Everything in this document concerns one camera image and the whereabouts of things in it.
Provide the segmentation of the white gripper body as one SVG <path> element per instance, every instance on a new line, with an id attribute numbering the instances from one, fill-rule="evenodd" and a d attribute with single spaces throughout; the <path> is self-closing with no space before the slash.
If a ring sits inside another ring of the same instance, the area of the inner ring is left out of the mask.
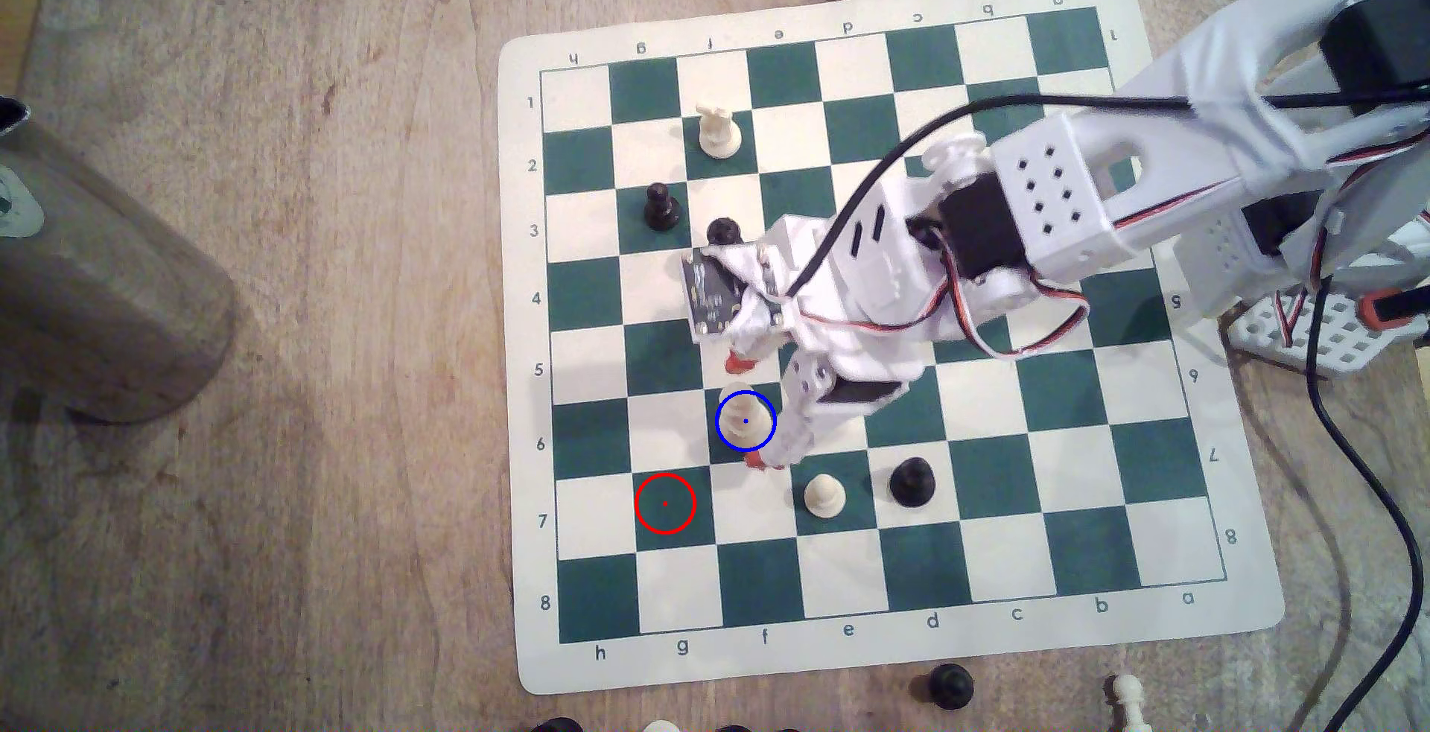
<path id="1" fill-rule="evenodd" d="M 822 412 L 877 412 L 922 377 L 922 347 L 967 340 L 1024 305 L 1018 237 L 970 263 L 1007 214 L 995 174 L 895 174 L 877 182 L 841 227 L 805 214 L 765 234 L 792 356 L 828 356 Z"/>

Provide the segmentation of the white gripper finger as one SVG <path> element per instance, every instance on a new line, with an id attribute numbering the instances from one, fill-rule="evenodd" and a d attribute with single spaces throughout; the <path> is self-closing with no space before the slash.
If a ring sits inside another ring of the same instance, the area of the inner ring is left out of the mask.
<path id="1" fill-rule="evenodd" d="M 784 346 L 784 332 L 749 332 L 735 335 L 731 339 L 729 353 L 725 357 L 725 372 L 728 375 L 744 375 L 752 370 L 765 357 L 775 355 Z"/>
<path id="2" fill-rule="evenodd" d="M 817 445 L 819 435 L 832 427 L 832 420 L 818 407 L 834 386 L 828 356 L 792 356 L 784 369 L 781 387 L 782 409 L 776 415 L 772 439 L 758 450 L 745 453 L 745 466 L 792 468 Z"/>

